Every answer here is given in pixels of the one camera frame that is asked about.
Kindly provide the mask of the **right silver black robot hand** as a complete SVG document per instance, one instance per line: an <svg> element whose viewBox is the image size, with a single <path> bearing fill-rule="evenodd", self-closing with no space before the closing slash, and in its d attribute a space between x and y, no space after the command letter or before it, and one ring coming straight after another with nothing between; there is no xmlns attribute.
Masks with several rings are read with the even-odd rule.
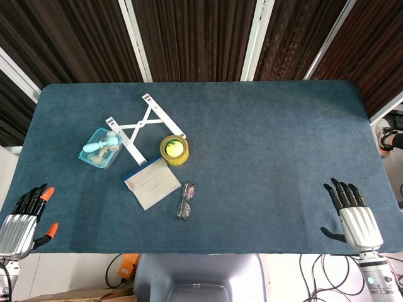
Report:
<svg viewBox="0 0 403 302"><path fill-rule="evenodd" d="M346 243L359 254L378 251L383 245L383 238L360 190L352 183L339 182L333 177L331 182L332 185L325 183L324 188L331 198L343 233L334 233L326 227L322 227L321 232L332 240Z"/></svg>

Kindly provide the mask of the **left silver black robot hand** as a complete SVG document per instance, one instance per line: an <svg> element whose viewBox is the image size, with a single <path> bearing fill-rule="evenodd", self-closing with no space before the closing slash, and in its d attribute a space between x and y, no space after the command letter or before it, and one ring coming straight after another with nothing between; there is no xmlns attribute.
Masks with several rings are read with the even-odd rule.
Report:
<svg viewBox="0 0 403 302"><path fill-rule="evenodd" d="M53 223L48 232L35 238L37 225L46 204L55 192L54 187L42 184L22 195L1 226L1 263L18 262L32 250L45 245L55 237L59 224Z"/></svg>

